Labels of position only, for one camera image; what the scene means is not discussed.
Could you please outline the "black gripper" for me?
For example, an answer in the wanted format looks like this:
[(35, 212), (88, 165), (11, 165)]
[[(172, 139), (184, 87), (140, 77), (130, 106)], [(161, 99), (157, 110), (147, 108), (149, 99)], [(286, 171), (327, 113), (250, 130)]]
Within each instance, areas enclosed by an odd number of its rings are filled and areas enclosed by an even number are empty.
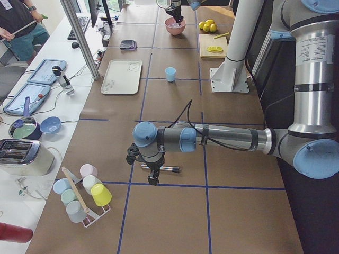
[(159, 183), (160, 166), (165, 162), (164, 154), (161, 152), (152, 151), (146, 148), (138, 148), (133, 143), (127, 149), (126, 161), (132, 165), (135, 161), (143, 162), (150, 168), (150, 174), (147, 179), (150, 185), (157, 185)]
[(169, 6), (165, 9), (165, 12), (173, 16), (176, 23), (180, 26), (184, 17), (181, 15), (181, 1), (170, 0)]

